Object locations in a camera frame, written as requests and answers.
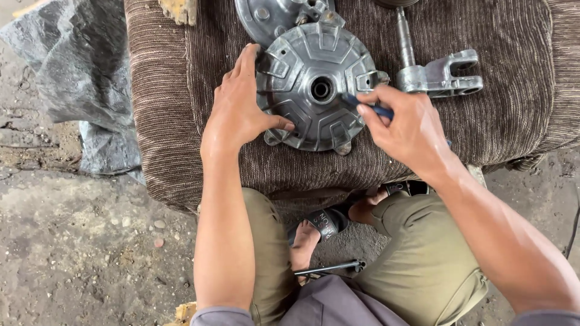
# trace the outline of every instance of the left hand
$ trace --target left hand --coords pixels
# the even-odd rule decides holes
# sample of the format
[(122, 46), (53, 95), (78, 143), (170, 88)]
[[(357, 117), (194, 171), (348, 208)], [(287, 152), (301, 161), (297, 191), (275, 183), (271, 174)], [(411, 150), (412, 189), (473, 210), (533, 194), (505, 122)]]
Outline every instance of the left hand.
[(205, 125), (201, 156), (215, 152), (237, 154), (245, 143), (270, 128), (294, 130), (294, 124), (279, 115), (262, 112), (256, 103), (255, 61), (260, 45), (248, 44), (233, 70), (224, 75), (215, 89), (212, 113)]

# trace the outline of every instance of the concrete floor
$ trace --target concrete floor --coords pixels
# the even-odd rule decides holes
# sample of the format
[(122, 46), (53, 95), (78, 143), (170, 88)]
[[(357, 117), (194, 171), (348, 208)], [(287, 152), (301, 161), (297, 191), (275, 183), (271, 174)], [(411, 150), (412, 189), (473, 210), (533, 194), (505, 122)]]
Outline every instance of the concrete floor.
[[(32, 2), (0, 3), (0, 25)], [(21, 119), (26, 123), (19, 132), (50, 139), (44, 148), (0, 146), (0, 325), (171, 321), (177, 305), (195, 300), (195, 219), (154, 202), (127, 176), (75, 173), (77, 126), (52, 125), (38, 112), (41, 99), (33, 75), (27, 77), (29, 89), (18, 88), (25, 66), (0, 43), (0, 120)], [(561, 150), (531, 173), (500, 170), (486, 181), (564, 250), (578, 207), (577, 162), (580, 149)], [(156, 220), (166, 227), (154, 227)], [(158, 238), (165, 240), (162, 248), (153, 246)], [(312, 265), (353, 258), (371, 262), (387, 242), (371, 227), (354, 225), (319, 245)], [(570, 262), (580, 274), (580, 240)], [(505, 325), (512, 318), (509, 304), (493, 288), (460, 324)]]

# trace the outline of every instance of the right hand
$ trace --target right hand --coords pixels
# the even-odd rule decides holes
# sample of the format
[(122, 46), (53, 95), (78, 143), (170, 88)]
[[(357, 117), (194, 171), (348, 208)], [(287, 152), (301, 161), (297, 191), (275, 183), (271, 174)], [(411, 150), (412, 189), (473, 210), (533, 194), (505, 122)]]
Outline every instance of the right hand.
[(386, 85), (358, 94), (363, 103), (381, 103), (394, 111), (393, 121), (379, 117), (370, 107), (357, 107), (377, 146), (405, 164), (424, 181), (445, 169), (454, 157), (443, 133), (437, 110), (426, 94), (407, 94)]

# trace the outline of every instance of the metal cover plate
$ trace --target metal cover plate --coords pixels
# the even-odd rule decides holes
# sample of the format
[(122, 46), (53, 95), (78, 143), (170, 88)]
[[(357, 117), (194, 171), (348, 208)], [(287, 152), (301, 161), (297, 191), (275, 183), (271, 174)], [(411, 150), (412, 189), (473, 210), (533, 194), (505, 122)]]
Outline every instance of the metal cover plate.
[(288, 133), (271, 129), (268, 144), (325, 151), (350, 144), (364, 121), (342, 92), (369, 92), (384, 73), (363, 43), (339, 26), (322, 22), (297, 26), (278, 37), (258, 60), (258, 106), (296, 125)]
[(299, 17), (317, 22), (334, 0), (235, 0), (235, 9), (250, 37), (263, 48), (294, 28)]

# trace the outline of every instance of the striped brown fabric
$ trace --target striped brown fabric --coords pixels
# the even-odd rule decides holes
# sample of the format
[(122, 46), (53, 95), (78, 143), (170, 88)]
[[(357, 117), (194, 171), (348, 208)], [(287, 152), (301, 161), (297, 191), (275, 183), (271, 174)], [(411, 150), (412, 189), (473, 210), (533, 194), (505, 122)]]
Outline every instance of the striped brown fabric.
[[(552, 2), (564, 12), (573, 6), (573, 0)], [(251, 40), (232, 0), (200, 1), (196, 27), (177, 26), (164, 18), (157, 0), (126, 0), (125, 9), (133, 108), (148, 192), (170, 208), (195, 211), (202, 188), (199, 146), (213, 89)], [(394, 12), (372, 0), (336, 0), (336, 11), (347, 21), (345, 28), (367, 46), (377, 68), (393, 77), (400, 68)], [(570, 124), (568, 118), (579, 113), (569, 104), (570, 90), (578, 82), (554, 78), (552, 16), (546, 2), (469, 0), (457, 5), (423, 0), (409, 7), (407, 16), (418, 64), (468, 48), (480, 55), (480, 64), (469, 73), (483, 77), (484, 90), (434, 100), (452, 149), (463, 162), (498, 164), (578, 143), (580, 121)], [(554, 52), (567, 51), (561, 42)], [(580, 67), (578, 61), (565, 62)], [(555, 81), (568, 84), (559, 88)], [(561, 99), (554, 92), (561, 92)], [(562, 128), (567, 128), (565, 136), (559, 132)], [(240, 170), (244, 186), (265, 194), (364, 189), (410, 175), (372, 143), (366, 129), (345, 157), (283, 144), (270, 147), (259, 137), (242, 149)], [(343, 198), (274, 203), (290, 214)]]

